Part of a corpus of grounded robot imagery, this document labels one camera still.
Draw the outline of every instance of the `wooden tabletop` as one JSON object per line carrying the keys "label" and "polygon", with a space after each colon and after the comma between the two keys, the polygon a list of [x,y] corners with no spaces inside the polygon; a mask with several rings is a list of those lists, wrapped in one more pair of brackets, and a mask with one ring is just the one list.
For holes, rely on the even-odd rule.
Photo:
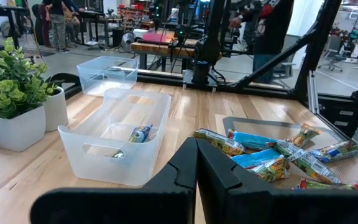
{"label": "wooden tabletop", "polygon": [[[170,55],[171,49],[166,45],[157,45],[157,44],[146,44],[146,43],[138,43],[135,42],[131,44],[131,50],[135,53],[147,53],[147,54],[155,54],[158,52],[159,55]],[[187,47],[175,47],[173,49],[174,57],[192,57],[194,54],[194,49]]]}
{"label": "wooden tabletop", "polygon": [[[261,96],[183,90],[181,87],[138,83],[134,89],[172,96],[166,133],[155,166],[156,174],[174,155],[184,140],[199,128],[225,134],[222,118],[235,116],[293,124],[307,122],[328,128],[297,101]],[[79,93],[67,100],[69,123],[75,129],[102,103],[101,97]],[[34,200],[59,187],[127,187],[74,176],[57,131],[24,152],[0,148],[0,223],[29,223]],[[196,201],[196,223],[205,223],[200,196]]]}

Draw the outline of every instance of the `pink box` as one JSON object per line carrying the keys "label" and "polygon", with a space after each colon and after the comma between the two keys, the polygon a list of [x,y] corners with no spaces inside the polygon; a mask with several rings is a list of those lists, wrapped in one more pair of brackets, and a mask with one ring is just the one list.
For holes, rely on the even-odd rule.
{"label": "pink box", "polygon": [[144,40],[149,40],[149,41],[156,41],[156,42],[166,42],[167,41],[167,36],[166,35],[162,35],[162,34],[144,34],[143,35],[143,39]]}

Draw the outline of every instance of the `office chair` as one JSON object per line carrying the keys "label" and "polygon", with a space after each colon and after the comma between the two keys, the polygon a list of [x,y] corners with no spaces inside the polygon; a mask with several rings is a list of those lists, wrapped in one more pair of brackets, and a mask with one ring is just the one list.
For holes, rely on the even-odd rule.
{"label": "office chair", "polygon": [[[300,36],[298,35],[289,35],[287,34],[284,39],[284,45],[282,52],[285,51],[287,48],[294,45],[298,40]],[[283,79],[283,78],[290,78],[292,77],[292,66],[296,65],[292,62],[295,54],[289,56],[287,59],[285,59],[282,63],[278,64],[273,69],[273,80]]]}
{"label": "office chair", "polygon": [[336,35],[332,35],[331,37],[329,37],[328,49],[324,53],[324,59],[326,59],[328,63],[319,65],[318,68],[328,65],[328,69],[330,69],[331,71],[334,71],[335,68],[338,68],[340,69],[341,72],[343,72],[342,67],[337,65],[337,63],[346,60],[345,56],[339,54],[341,47],[342,47],[342,38]]}

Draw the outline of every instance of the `plastic bin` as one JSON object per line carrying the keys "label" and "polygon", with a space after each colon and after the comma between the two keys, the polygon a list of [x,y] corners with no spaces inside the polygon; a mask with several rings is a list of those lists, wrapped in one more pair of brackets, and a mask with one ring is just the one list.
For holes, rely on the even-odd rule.
{"label": "plastic bin", "polygon": [[[58,127],[74,174],[117,184],[145,184],[153,174],[170,103],[168,94],[107,90],[102,106],[77,129]],[[134,128],[150,125],[145,142],[129,142]]]}
{"label": "plastic bin", "polygon": [[93,96],[104,96],[104,92],[110,88],[132,88],[137,79],[137,67],[137,60],[108,56],[77,65],[83,93]]}

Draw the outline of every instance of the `blue snack wrapper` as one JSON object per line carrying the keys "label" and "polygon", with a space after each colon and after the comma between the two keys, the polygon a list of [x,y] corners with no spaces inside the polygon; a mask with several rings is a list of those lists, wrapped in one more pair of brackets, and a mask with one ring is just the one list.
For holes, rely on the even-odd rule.
{"label": "blue snack wrapper", "polygon": [[130,142],[143,143],[149,136],[150,130],[153,125],[150,126],[141,126],[138,128],[134,128],[131,136],[129,137]]}
{"label": "blue snack wrapper", "polygon": [[281,154],[276,150],[267,149],[252,154],[233,156],[231,159],[243,168],[251,169],[253,167],[262,165],[263,161],[271,161],[273,159],[279,158],[280,156]]}
{"label": "blue snack wrapper", "polygon": [[245,149],[251,149],[256,151],[262,151],[269,149],[268,142],[277,142],[275,139],[266,138],[263,136],[257,136],[253,134],[246,134],[234,131],[232,135],[233,140],[242,144]]}

